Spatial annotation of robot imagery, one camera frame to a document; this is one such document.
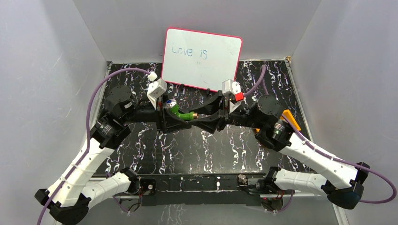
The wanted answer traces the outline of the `green water faucet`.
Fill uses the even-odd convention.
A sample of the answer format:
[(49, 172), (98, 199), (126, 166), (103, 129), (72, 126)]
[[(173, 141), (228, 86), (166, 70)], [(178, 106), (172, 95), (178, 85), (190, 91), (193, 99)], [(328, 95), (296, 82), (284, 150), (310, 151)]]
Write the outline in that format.
[(176, 102), (175, 99), (169, 99), (166, 101), (166, 107), (178, 118), (184, 120), (184, 121), (190, 121), (194, 119), (198, 119), (199, 115), (196, 112), (190, 112), (190, 113), (183, 113), (180, 112), (179, 105)]

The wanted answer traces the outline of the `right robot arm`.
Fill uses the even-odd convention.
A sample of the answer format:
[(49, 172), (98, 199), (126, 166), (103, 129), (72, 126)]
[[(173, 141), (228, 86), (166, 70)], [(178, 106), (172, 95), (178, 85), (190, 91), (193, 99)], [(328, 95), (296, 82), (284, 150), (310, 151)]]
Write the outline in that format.
[(346, 165), (326, 150), (300, 136), (283, 116), (284, 107), (272, 95), (260, 96), (250, 107), (231, 110), (236, 98), (225, 97), (221, 91), (194, 111), (201, 115), (191, 124), (209, 133), (221, 131), (226, 125), (257, 129), (255, 138), (268, 149), (292, 157), (313, 169), (313, 173), (291, 172), (273, 167), (264, 179), (265, 190), (299, 190), (327, 197), (333, 204), (353, 209), (360, 202), (367, 178), (367, 165)]

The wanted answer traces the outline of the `silver hex nut fitting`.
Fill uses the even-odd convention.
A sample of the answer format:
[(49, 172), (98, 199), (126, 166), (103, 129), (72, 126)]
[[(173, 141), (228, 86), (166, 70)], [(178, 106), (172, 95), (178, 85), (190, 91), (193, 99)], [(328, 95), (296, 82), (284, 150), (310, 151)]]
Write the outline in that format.
[(237, 180), (238, 180), (238, 183), (239, 183), (240, 186), (245, 186), (245, 185), (248, 184), (248, 178), (244, 174), (239, 174), (237, 176)]

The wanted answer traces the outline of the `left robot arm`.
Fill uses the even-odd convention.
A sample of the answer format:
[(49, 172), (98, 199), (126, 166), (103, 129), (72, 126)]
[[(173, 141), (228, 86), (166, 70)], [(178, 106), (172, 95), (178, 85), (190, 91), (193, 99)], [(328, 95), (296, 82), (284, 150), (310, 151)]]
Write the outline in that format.
[(198, 114), (182, 112), (175, 100), (162, 99), (163, 93), (162, 89), (149, 90), (149, 104), (143, 105), (133, 102), (128, 86), (117, 86), (110, 91), (105, 113), (93, 127), (88, 127), (87, 141), (78, 155), (53, 185), (35, 194), (57, 222), (76, 225), (103, 200), (119, 193), (142, 194), (141, 178), (129, 168), (94, 185), (88, 185), (88, 181), (130, 135), (130, 122), (157, 122), (165, 133), (190, 128), (189, 121), (197, 119)]

